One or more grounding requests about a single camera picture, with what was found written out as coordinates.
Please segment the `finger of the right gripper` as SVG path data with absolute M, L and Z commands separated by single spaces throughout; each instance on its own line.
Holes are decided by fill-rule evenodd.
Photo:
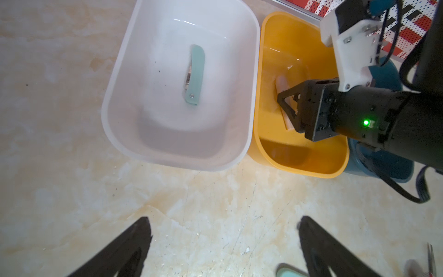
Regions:
M 290 105 L 285 102 L 288 97 L 293 97 L 297 102 L 296 110 L 293 110 Z M 302 122 L 306 107 L 306 83 L 300 83 L 287 91 L 283 91 L 278 95 L 278 104 L 286 112 L 294 130 L 298 133 L 305 133 L 306 124 Z

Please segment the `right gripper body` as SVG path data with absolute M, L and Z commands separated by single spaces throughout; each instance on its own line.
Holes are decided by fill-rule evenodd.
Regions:
M 320 142 L 338 136 L 331 120 L 333 105 L 340 94 L 338 79 L 308 80 L 304 84 L 302 123 L 305 137 L 312 142 Z

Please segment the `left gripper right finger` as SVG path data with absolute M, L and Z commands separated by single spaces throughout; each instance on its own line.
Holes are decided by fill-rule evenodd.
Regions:
M 311 277 L 330 277 L 332 272 L 337 277 L 379 276 L 311 217 L 302 217 L 298 231 Z

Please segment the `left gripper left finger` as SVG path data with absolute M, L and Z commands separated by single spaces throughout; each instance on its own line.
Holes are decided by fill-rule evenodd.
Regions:
M 139 277 L 152 241 L 148 217 L 141 217 L 71 277 Z

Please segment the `pink knife top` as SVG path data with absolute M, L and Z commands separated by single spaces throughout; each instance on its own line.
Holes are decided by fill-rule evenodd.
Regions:
M 275 79 L 275 88 L 276 88 L 276 93 L 277 95 L 279 95 L 280 93 L 282 93 L 283 91 L 287 91 L 290 89 L 289 83 L 287 81 L 287 78 L 285 75 L 280 75 L 277 76 Z M 293 97 L 288 97 L 285 99 L 285 102 L 291 106 L 291 108 L 293 110 L 296 110 L 297 107 L 297 102 L 293 99 Z M 288 115 L 286 114 L 286 112 L 280 108 L 283 120 L 284 120 L 284 125 L 286 127 L 287 130 L 294 130 L 294 126 L 291 123 Z

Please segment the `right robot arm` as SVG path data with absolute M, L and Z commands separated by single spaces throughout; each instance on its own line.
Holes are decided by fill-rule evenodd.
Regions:
M 278 95 L 294 129 L 313 142 L 337 135 L 443 170 L 443 6 L 399 70 L 405 91 L 372 86 L 392 7 L 401 1 L 344 1 L 320 23 L 321 41 L 333 47 L 338 78 L 308 80 Z

